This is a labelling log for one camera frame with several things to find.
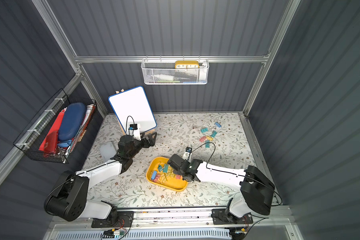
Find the dark teal binder clip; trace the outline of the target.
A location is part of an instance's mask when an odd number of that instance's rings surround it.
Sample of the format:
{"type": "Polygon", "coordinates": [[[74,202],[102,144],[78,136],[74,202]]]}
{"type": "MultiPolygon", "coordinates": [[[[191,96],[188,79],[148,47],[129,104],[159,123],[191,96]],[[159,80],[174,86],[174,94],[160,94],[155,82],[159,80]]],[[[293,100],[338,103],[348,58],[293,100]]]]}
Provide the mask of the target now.
{"type": "Polygon", "coordinates": [[[169,165],[165,164],[163,167],[163,173],[167,173],[169,170],[169,165]]]}

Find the yellow plastic storage box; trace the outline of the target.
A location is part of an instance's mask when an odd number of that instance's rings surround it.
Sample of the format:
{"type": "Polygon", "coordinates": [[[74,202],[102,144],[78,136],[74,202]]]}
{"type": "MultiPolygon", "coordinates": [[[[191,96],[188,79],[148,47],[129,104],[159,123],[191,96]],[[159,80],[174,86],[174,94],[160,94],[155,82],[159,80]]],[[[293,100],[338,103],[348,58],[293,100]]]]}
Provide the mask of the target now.
{"type": "Polygon", "coordinates": [[[175,179],[175,175],[173,169],[169,166],[169,170],[167,173],[164,173],[163,178],[155,178],[154,181],[151,180],[151,175],[153,171],[157,171],[159,168],[163,168],[165,164],[168,165],[168,158],[164,157],[157,157],[152,160],[147,172],[146,172],[146,179],[149,183],[157,185],[159,187],[163,187],[172,191],[182,192],[188,186],[188,182],[184,181],[183,179],[178,180],[175,179]]]}

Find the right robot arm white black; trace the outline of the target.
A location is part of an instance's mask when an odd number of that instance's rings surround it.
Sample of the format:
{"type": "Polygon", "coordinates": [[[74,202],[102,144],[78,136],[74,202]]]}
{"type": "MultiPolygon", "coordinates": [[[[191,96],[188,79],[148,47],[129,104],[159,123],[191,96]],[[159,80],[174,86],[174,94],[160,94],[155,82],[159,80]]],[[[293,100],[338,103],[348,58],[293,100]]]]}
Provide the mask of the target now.
{"type": "Polygon", "coordinates": [[[176,154],[168,165],[189,183],[214,183],[240,192],[228,203],[228,213],[236,218],[252,212],[268,216],[271,212],[275,185],[255,166],[228,169],[197,159],[187,161],[176,154]]]}

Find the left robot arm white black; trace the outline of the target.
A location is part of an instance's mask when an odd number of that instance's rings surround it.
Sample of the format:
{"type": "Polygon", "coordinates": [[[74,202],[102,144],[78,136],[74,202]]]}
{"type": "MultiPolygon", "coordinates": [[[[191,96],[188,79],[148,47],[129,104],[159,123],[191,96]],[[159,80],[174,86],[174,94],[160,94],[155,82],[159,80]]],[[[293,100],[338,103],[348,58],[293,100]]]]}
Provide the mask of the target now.
{"type": "Polygon", "coordinates": [[[88,170],[62,173],[44,202],[45,212],[68,222],[78,218],[93,219],[93,228],[115,226],[120,219],[117,207],[108,202],[89,200],[88,191],[126,172],[140,150],[153,147],[156,138],[156,132],[142,134],[140,140],[124,135],[118,143],[117,153],[110,160],[88,170]]]}

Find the blue binder clip near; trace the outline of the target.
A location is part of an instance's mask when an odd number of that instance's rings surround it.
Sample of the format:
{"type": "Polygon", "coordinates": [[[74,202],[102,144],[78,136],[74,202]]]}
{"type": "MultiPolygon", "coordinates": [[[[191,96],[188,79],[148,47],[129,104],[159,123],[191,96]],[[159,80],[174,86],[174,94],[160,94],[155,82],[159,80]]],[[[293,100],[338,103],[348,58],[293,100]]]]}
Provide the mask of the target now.
{"type": "Polygon", "coordinates": [[[153,173],[151,175],[151,180],[154,181],[156,176],[157,176],[157,171],[153,171],[153,173]]]}

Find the blue oval case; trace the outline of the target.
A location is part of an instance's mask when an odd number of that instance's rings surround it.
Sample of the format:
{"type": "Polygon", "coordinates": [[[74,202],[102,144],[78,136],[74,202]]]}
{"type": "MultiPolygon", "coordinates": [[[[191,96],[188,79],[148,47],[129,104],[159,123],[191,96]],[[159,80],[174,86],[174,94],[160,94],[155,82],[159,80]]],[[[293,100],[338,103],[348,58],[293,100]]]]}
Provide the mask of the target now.
{"type": "Polygon", "coordinates": [[[75,137],[82,125],[86,111],[87,106],[83,103],[72,103],[67,107],[59,129],[59,142],[65,142],[75,137]]]}

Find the yellow clock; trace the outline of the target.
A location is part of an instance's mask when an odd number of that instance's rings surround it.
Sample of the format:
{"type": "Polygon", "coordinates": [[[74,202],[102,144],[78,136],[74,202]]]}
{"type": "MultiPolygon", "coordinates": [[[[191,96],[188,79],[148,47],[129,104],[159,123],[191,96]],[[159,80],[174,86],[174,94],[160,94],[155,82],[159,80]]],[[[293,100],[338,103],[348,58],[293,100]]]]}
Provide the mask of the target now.
{"type": "Polygon", "coordinates": [[[175,62],[175,69],[199,69],[200,64],[194,60],[181,60],[175,62]]]}

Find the red folder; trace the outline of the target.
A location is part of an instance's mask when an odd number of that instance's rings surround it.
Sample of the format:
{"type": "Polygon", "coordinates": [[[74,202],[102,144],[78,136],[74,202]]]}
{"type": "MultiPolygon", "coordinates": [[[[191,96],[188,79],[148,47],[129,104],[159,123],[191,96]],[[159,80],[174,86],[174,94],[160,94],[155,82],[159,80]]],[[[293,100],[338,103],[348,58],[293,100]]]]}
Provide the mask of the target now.
{"type": "Polygon", "coordinates": [[[63,117],[65,115],[66,109],[63,109],[55,119],[52,127],[50,128],[47,136],[44,138],[42,144],[39,147],[39,151],[42,151],[46,154],[56,154],[57,153],[57,144],[58,144],[58,134],[61,127],[63,117]]]}

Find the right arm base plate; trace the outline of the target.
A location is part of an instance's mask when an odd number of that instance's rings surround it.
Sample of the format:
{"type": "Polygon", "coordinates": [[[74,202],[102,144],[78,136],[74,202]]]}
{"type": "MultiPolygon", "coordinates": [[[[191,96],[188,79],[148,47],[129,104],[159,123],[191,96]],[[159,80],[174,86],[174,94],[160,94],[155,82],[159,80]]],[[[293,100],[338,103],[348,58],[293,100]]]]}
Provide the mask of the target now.
{"type": "Polygon", "coordinates": [[[213,219],[214,225],[249,225],[254,223],[253,218],[252,216],[250,216],[250,214],[245,214],[241,218],[238,218],[233,214],[229,213],[227,210],[223,209],[212,209],[211,217],[213,219]]]}

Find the aluminium front rail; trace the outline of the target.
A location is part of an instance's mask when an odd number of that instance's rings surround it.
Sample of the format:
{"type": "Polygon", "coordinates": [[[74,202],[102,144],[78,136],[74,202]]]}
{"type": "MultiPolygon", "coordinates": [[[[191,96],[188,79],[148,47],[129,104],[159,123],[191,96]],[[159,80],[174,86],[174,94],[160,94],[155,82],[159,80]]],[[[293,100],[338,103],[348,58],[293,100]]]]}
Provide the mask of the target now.
{"type": "MultiPolygon", "coordinates": [[[[191,207],[191,208],[149,208],[119,209],[117,214],[133,212],[132,229],[153,228],[211,228],[215,227],[213,210],[224,213],[226,207],[191,207]]],[[[254,214],[253,221],[260,221],[259,226],[288,226],[296,220],[290,207],[278,206],[271,209],[268,216],[254,214]]]]}

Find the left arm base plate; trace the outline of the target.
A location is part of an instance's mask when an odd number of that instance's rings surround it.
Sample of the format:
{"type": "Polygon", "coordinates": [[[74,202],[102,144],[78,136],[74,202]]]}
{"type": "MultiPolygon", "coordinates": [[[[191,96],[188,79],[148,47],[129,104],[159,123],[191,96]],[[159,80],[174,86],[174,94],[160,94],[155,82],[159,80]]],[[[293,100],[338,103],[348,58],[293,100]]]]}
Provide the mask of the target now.
{"type": "Polygon", "coordinates": [[[129,228],[133,218],[133,211],[111,212],[106,219],[93,219],[91,228],[129,228]]]}

